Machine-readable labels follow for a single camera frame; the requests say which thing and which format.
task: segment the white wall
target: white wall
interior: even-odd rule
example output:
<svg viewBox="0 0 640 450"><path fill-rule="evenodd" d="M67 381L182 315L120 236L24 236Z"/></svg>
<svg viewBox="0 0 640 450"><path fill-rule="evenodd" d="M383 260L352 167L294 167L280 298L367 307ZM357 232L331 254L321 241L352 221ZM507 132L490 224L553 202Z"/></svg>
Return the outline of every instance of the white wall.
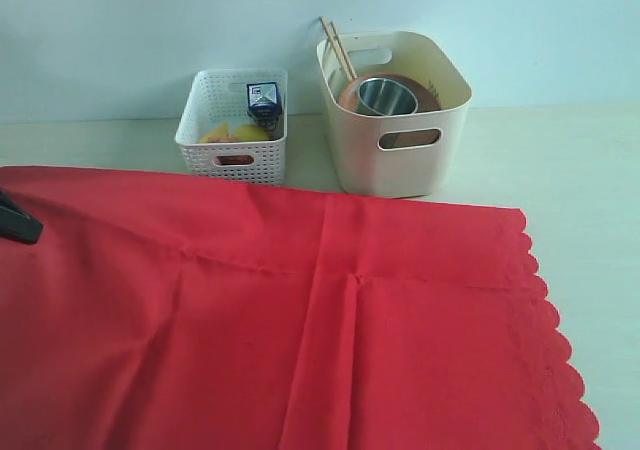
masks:
<svg viewBox="0 0 640 450"><path fill-rule="evenodd" d="M475 106L638 99L639 1L0 0L0 122L176 117L197 70L265 65L318 111L320 14L431 36Z"/></svg>

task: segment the stainless steel cup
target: stainless steel cup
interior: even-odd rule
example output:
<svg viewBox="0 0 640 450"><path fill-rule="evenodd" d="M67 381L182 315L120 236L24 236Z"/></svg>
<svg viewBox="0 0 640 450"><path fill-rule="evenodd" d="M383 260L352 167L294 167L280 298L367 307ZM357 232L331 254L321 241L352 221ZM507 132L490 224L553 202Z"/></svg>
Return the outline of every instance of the stainless steel cup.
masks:
<svg viewBox="0 0 640 450"><path fill-rule="evenodd" d="M390 78L374 77L358 86L358 113L376 117L407 115L418 110L411 90Z"/></svg>

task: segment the white basket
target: white basket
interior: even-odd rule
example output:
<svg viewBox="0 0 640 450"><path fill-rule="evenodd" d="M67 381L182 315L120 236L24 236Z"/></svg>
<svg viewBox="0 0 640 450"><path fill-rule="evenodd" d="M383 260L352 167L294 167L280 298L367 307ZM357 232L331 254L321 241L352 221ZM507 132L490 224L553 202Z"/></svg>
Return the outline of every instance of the white basket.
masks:
<svg viewBox="0 0 640 450"><path fill-rule="evenodd" d="M370 117L350 112L339 99L346 80L326 40L317 47L322 90L329 116L329 143L342 188L379 197L428 195L446 181L471 100L471 88L440 48L424 35L410 32L343 35L352 52L390 51L384 64L357 68L358 74L397 73L437 95L442 110L412 115ZM388 133L439 131L431 145L382 148Z"/></svg>
<svg viewBox="0 0 640 450"><path fill-rule="evenodd" d="M275 140L250 143L206 143L198 140L222 121L250 123L248 83L276 82L283 115ZM199 72L176 132L176 143L193 175L282 185L287 140L287 72L283 69L205 70ZM217 157L249 155L248 165L220 165Z"/></svg>

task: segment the yellow fruit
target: yellow fruit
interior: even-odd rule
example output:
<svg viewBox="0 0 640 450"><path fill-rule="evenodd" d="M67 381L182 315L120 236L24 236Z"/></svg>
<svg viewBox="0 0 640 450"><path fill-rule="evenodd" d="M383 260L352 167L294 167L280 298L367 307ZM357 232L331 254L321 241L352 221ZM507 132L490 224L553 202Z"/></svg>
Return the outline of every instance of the yellow fruit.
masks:
<svg viewBox="0 0 640 450"><path fill-rule="evenodd" d="M270 140L267 131L258 125L240 125L233 131L233 136L241 142L266 142Z"/></svg>
<svg viewBox="0 0 640 450"><path fill-rule="evenodd" d="M221 123L215 129L211 130L204 137L198 140L198 143L213 143L216 140L229 136L229 124L227 122Z"/></svg>

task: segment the white plastic basket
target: white plastic basket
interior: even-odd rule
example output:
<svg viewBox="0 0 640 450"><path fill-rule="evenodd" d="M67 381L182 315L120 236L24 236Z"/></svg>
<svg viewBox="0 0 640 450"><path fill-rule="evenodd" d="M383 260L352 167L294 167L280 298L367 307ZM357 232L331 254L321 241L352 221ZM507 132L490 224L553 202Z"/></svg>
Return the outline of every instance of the white plastic basket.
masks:
<svg viewBox="0 0 640 450"><path fill-rule="evenodd" d="M206 143L198 140L222 121L250 123L248 83L276 82L283 115L268 142ZM282 185L287 140L287 72L283 69L205 70L199 72L187 100L175 141L193 175ZM219 157L249 155L248 165L221 165Z"/></svg>
<svg viewBox="0 0 640 450"><path fill-rule="evenodd" d="M410 32L343 35L354 52L386 50L386 63L357 68L359 74L396 73L410 77L436 95L442 110L391 117L350 112L337 101L346 79L327 41L317 47L323 75L322 91L330 126L329 143L342 188L349 193L379 197L428 195L449 175L465 121L471 88L442 50L428 37ZM387 134L437 131L432 144L386 149Z"/></svg>

